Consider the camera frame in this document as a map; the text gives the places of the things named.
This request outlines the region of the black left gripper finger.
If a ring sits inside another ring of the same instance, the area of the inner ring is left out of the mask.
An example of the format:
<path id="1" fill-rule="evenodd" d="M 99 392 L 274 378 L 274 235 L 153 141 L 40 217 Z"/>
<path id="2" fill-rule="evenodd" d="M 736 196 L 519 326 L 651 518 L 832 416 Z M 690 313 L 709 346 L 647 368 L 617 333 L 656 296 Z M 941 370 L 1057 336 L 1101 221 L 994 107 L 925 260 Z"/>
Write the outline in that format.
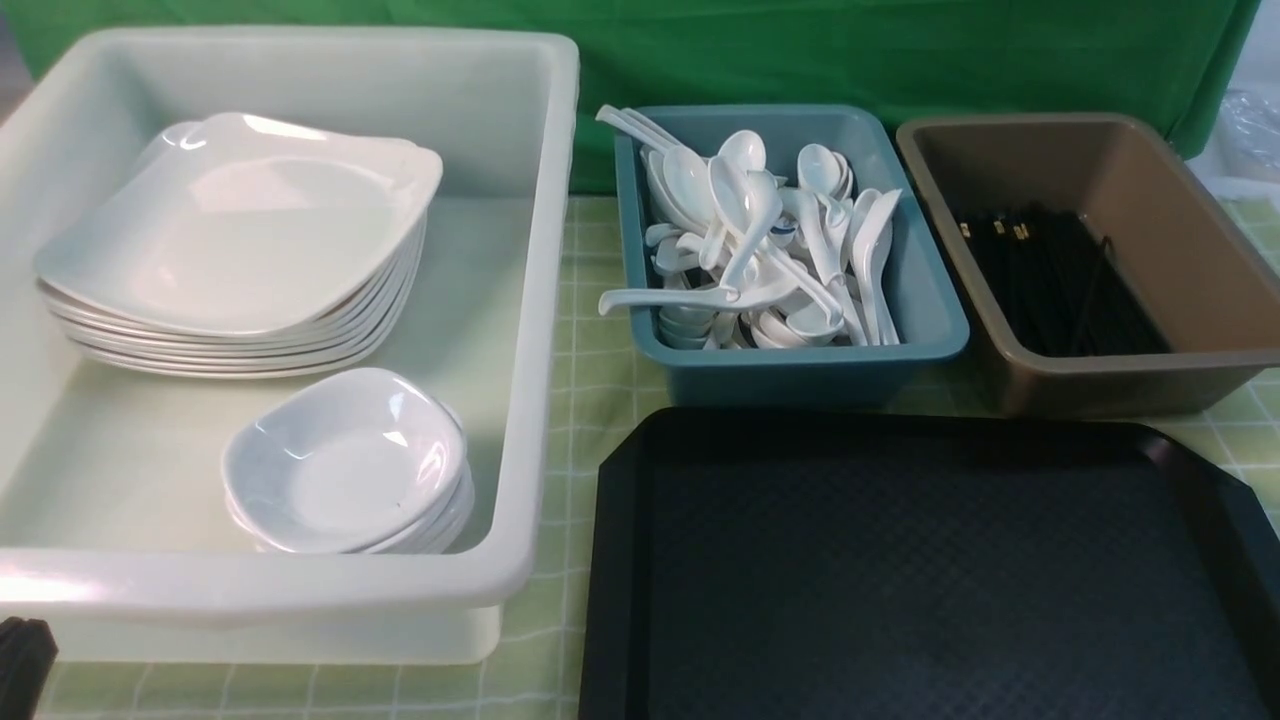
<path id="1" fill-rule="evenodd" d="M 33 719 L 58 656 L 58 643 L 42 619 L 1 623 L 1 719 Z"/>

